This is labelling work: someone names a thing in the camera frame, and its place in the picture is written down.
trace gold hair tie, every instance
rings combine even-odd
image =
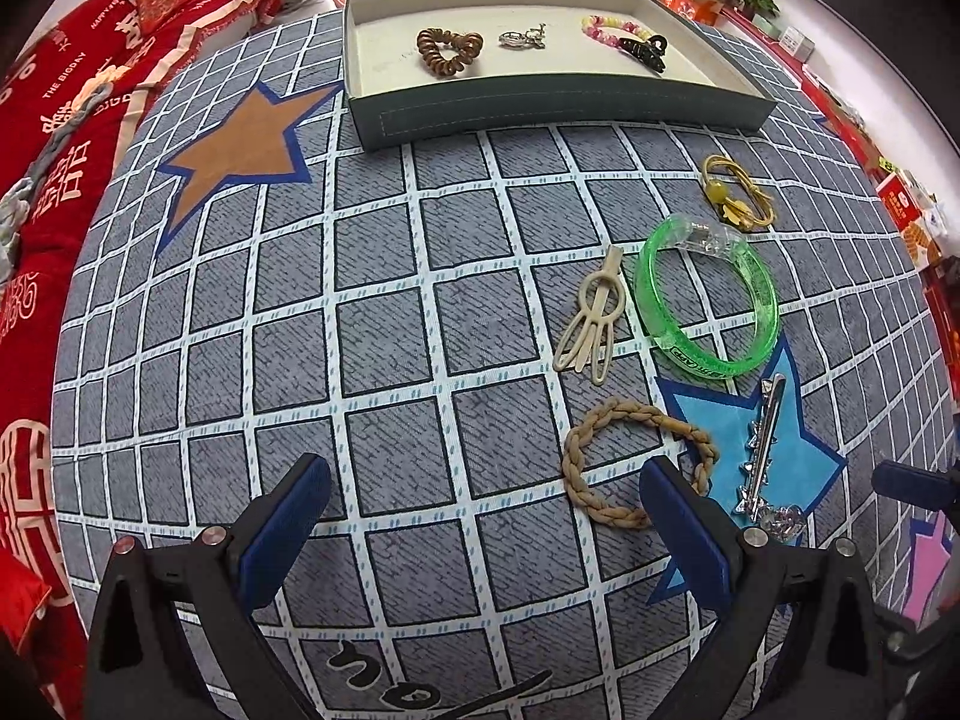
[[[747,191],[752,203],[757,206],[757,210],[762,213],[758,217],[752,208],[744,200],[737,197],[731,197],[730,185],[721,181],[719,178],[710,178],[709,172],[713,167],[726,167],[740,186]],[[717,211],[721,221],[736,227],[742,232],[751,232],[757,227],[769,227],[774,223],[773,198],[762,191],[752,180],[746,170],[737,165],[728,157],[720,154],[712,154],[704,159],[704,165],[700,170],[700,177],[703,180],[704,194],[707,200]]]

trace gray checkered carpet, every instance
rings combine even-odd
[[[712,615],[689,594],[647,603],[668,562],[659,538],[573,512],[560,443],[604,396],[662,404],[656,377],[685,377],[651,348],[632,301],[605,386],[558,375],[550,359],[579,280],[610,242],[627,251],[632,279],[632,257],[666,213],[709,216],[696,166],[721,151],[776,199],[775,228],[752,241],[778,286],[808,429],[848,457],[810,517],[810,541],[851,533],[877,598],[902,604],[914,512],[877,500],[870,474],[882,458],[946,459],[936,332],[853,156],[753,47],[706,30],[781,101],[750,136],[596,122],[365,154],[337,95],[296,129],[311,184],[225,189],[155,256],[181,181],[158,162],[258,79],[280,95],[337,79],[339,24],[330,14],[287,25],[181,74],[94,218],[64,316],[52,426],[83,618],[117,536],[178,543],[232,521],[310,450],[328,459],[334,495],[256,619],[325,717],[396,717],[383,696],[401,682],[433,686],[437,709],[449,709],[544,669],[549,680],[482,716],[646,717]],[[728,271],[678,254],[661,270],[688,333],[740,351],[752,319]],[[607,431],[587,477],[635,503],[642,461],[683,451],[644,429]],[[196,615],[181,617],[217,703],[242,717]],[[760,692],[786,623],[775,617],[731,717]],[[342,640],[376,663],[371,685],[329,664]]]

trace gift box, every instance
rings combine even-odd
[[[934,230],[931,230],[928,220],[923,216],[922,209],[911,196],[904,180],[897,173],[891,173],[877,187],[877,194],[904,239],[914,266],[922,271],[941,261],[943,255],[934,238]]]
[[[781,47],[783,47],[790,56],[800,60],[800,62],[805,62],[810,59],[814,44],[813,41],[800,32],[800,30],[789,26],[784,30],[784,37],[781,37]]]
[[[674,13],[692,22],[712,26],[717,21],[723,4],[719,0],[660,0]]]

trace orange star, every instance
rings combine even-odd
[[[310,183],[294,128],[342,88],[339,82],[280,98],[262,83],[209,132],[188,143],[158,172],[184,177],[157,253],[213,194],[232,184]]]

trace blue gripper pad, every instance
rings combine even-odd
[[[871,483],[877,495],[919,506],[930,512],[947,509],[957,499],[957,486],[944,473],[914,469],[885,460],[874,469]]]
[[[742,562],[736,525],[716,501],[694,493],[666,457],[643,464],[640,498],[697,603],[722,617],[733,600],[733,585]],[[726,550],[714,535],[726,543]],[[731,566],[729,557],[734,558],[735,565]]]
[[[280,499],[271,500],[273,496]],[[323,514],[330,500],[330,469],[319,455],[302,455],[275,490],[263,497],[270,500],[272,512],[237,566],[237,601],[248,614],[274,600]],[[251,501],[251,506],[259,500]]]

